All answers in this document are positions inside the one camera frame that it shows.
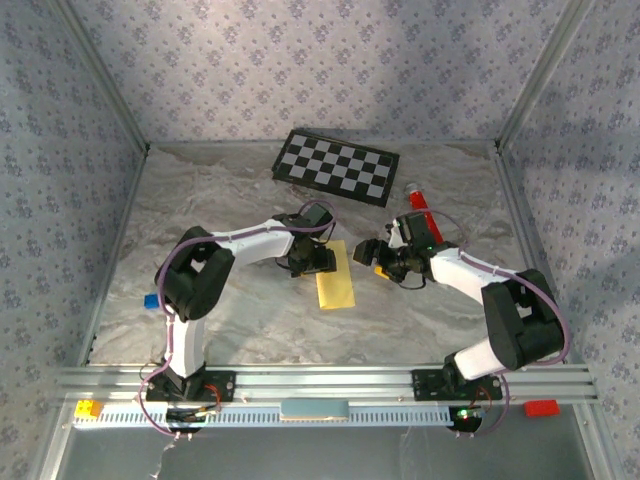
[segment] black mounting plate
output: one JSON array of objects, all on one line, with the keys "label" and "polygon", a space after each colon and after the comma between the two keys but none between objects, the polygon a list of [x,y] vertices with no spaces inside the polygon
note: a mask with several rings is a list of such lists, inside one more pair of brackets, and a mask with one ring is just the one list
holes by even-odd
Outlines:
[{"label": "black mounting plate", "polygon": [[411,384],[413,386],[413,398],[416,402],[427,401],[465,401],[472,402],[478,394],[478,387],[489,392],[492,400],[502,399],[502,388],[497,377],[486,375],[477,380],[450,391],[446,387],[442,370],[412,370]]},{"label": "black mounting plate", "polygon": [[236,388],[236,372],[234,371],[211,371],[202,368],[187,379],[193,388],[183,387],[181,392],[170,380],[162,374],[153,378],[147,388],[145,401],[147,402],[203,402],[215,403],[216,394],[204,385],[213,385],[220,394],[220,402],[228,403],[233,401],[233,394]]}]

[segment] red pen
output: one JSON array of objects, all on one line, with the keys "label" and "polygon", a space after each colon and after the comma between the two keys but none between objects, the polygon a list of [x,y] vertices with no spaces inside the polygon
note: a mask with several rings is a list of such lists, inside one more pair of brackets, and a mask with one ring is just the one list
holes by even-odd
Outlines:
[{"label": "red pen", "polygon": [[[424,195],[422,195],[422,192],[418,189],[418,185],[416,185],[415,183],[410,183],[407,185],[406,191],[409,193],[409,202],[411,203],[411,207],[414,210],[429,208],[429,206],[427,205],[427,201],[424,199]],[[424,216],[427,219],[427,226],[429,227],[429,230],[431,231],[431,233],[433,233],[433,236],[436,239],[436,243],[444,242],[442,234],[440,233],[440,230],[438,229],[436,221],[433,219],[433,215],[431,215],[431,212],[426,212]]]}]

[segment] blue block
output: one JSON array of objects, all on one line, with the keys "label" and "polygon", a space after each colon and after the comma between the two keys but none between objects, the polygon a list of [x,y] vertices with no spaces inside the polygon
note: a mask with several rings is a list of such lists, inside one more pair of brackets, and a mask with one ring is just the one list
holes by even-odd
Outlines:
[{"label": "blue block", "polygon": [[157,293],[150,293],[149,295],[144,296],[144,308],[153,310],[158,307],[160,307],[160,302],[158,301]]}]

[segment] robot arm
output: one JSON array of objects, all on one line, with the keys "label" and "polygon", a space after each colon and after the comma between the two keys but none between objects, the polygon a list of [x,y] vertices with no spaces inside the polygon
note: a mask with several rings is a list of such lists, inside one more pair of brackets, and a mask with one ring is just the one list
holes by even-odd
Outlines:
[{"label": "robot arm", "polygon": [[[484,307],[489,335],[445,359],[443,376],[448,390],[505,369],[516,370],[562,350],[562,327],[548,305],[518,281],[495,275],[496,267],[461,252],[456,245],[436,244],[423,213],[398,217],[387,229],[391,235],[388,242],[373,239],[360,243],[354,260],[364,265],[375,260],[378,273],[395,283],[404,281],[409,272],[418,273],[459,290]],[[507,272],[553,298],[537,270]]]},{"label": "robot arm", "polygon": [[[250,263],[280,257],[286,258],[292,277],[335,271],[335,255],[316,241],[326,230],[320,227],[330,228],[332,220],[327,209],[314,204],[303,214],[276,215],[261,225],[233,232],[209,233],[202,227],[185,232],[178,245],[191,239],[211,238],[206,243],[183,248],[171,261],[163,279],[165,303],[175,312],[165,352],[165,359],[170,358],[165,377],[185,398],[193,396],[188,392],[194,389],[191,377],[205,363],[204,317],[217,304],[231,272]],[[301,233],[288,229],[318,231]],[[160,272],[156,274],[156,284]]]}]

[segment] chessboard pattern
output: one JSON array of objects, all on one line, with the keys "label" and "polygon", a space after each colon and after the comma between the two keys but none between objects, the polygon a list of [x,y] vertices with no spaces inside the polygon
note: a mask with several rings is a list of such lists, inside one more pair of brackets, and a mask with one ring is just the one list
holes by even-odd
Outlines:
[{"label": "chessboard pattern", "polygon": [[274,163],[273,178],[384,207],[400,156],[293,130]]}]

